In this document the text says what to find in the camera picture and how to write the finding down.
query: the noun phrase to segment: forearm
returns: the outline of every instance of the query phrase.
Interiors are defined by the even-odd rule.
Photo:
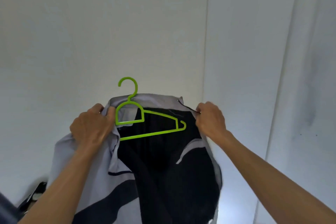
[[[67,166],[19,224],[71,223],[93,157],[76,152]]]
[[[218,145],[279,224],[336,223],[336,213],[227,132]]]

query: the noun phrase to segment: hanger hook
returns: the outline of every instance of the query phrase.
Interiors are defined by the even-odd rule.
[[[135,91],[134,91],[134,93],[132,95],[129,95],[128,98],[127,98],[127,101],[131,102],[131,98],[135,97],[135,95],[138,93],[138,84],[137,84],[137,81],[134,80],[132,77],[124,77],[124,78],[121,78],[120,81],[118,82],[118,87],[121,86],[121,83],[124,80],[131,80],[132,82],[134,82]]]

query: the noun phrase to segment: clothing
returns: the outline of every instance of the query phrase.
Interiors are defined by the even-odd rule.
[[[102,114],[126,100],[112,98]],[[175,122],[145,113],[145,122],[116,126],[92,163],[73,223],[216,223],[221,171],[192,112],[172,96],[137,94],[132,100],[185,121],[187,128],[120,142],[120,136],[172,129]],[[118,117],[127,121],[140,115],[136,106],[126,105]],[[49,184],[76,147],[71,134],[56,143]]]

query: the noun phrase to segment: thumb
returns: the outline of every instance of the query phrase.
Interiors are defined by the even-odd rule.
[[[106,117],[109,121],[115,122],[116,120],[116,109],[113,106],[110,106],[107,110]]]

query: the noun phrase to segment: hand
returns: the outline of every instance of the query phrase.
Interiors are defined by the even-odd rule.
[[[70,131],[78,143],[78,150],[94,156],[115,124],[114,107],[109,107],[107,115],[101,115],[104,107],[95,104],[87,112],[82,112],[70,126]]]
[[[210,137],[216,144],[228,133],[225,125],[225,118],[221,110],[211,102],[199,103],[196,111],[196,126],[199,131]]]

